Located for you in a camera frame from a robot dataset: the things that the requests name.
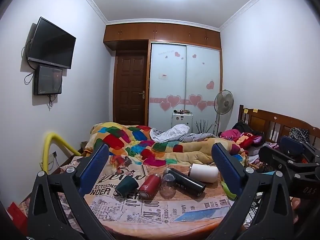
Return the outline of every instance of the red plush toy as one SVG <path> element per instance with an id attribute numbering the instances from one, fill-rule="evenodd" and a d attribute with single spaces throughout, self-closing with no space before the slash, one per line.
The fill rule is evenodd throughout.
<path id="1" fill-rule="evenodd" d="M 252 133 L 245 132 L 240 135 L 239 138 L 235 139 L 234 142 L 239 145 L 242 149 L 248 149 L 252 144 L 259 143 L 262 137 L 259 135 L 253 135 Z"/>

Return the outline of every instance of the wooden door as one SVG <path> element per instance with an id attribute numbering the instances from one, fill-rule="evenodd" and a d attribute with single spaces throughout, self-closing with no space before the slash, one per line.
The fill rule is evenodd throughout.
<path id="1" fill-rule="evenodd" d="M 205 29 L 190 27 L 190 41 L 192 43 L 207 45 Z"/>
<path id="2" fill-rule="evenodd" d="M 173 27 L 170 23 L 157 23 L 155 39 L 173 41 Z"/>
<path id="3" fill-rule="evenodd" d="M 220 33 L 206 30 L 207 45 L 221 48 Z"/>
<path id="4" fill-rule="evenodd" d="M 120 27 L 120 38 L 119 38 L 120 41 L 139 39 L 137 23 L 120 24 L 119 27 Z"/>
<path id="5" fill-rule="evenodd" d="M 144 125 L 147 62 L 145 54 L 117 56 L 113 120 L 122 125 Z"/>
<path id="6" fill-rule="evenodd" d="M 155 23 L 139 23 L 138 37 L 139 40 L 153 40 L 155 38 Z"/>
<path id="7" fill-rule="evenodd" d="M 175 24 L 173 26 L 173 40 L 177 42 L 191 42 L 190 26 Z"/>
<path id="8" fill-rule="evenodd" d="M 119 41 L 120 27 L 119 24 L 107 25 L 104 33 L 103 42 L 105 41 Z"/>

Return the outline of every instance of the colorful blanket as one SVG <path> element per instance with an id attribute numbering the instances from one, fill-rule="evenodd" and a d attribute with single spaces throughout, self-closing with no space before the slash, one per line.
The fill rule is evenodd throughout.
<path id="1" fill-rule="evenodd" d="M 130 156 L 136 164 L 160 167 L 166 164 L 188 166 L 192 163 L 212 163 L 211 148 L 222 145 L 244 165 L 245 154 L 235 142 L 223 138 L 207 138 L 202 142 L 179 141 L 156 143 L 151 140 L 151 128 L 143 125 L 125 126 L 114 122 L 92 127 L 85 152 L 92 153 L 102 142 L 109 146 L 111 155 Z"/>

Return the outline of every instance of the sliding wardrobe door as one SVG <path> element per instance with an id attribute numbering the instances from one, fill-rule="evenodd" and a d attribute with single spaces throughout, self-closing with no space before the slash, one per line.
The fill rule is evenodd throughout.
<path id="1" fill-rule="evenodd" d="M 152 128 L 170 129 L 173 110 L 184 108 L 186 55 L 183 45 L 152 44 L 148 121 Z"/>
<path id="2" fill-rule="evenodd" d="M 198 124 L 214 125 L 214 100 L 220 92 L 220 51 L 187 46 L 186 106 L 193 113 L 194 133 Z"/>

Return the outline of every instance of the small monitor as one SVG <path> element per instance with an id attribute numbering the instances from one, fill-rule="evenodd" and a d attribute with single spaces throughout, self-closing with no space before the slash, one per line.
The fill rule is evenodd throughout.
<path id="1" fill-rule="evenodd" d="M 61 94 L 62 69 L 40 65 L 34 76 L 33 94 L 55 95 Z"/>
<path id="2" fill-rule="evenodd" d="M 40 17 L 31 40 L 28 60 L 71 69 L 76 38 Z"/>

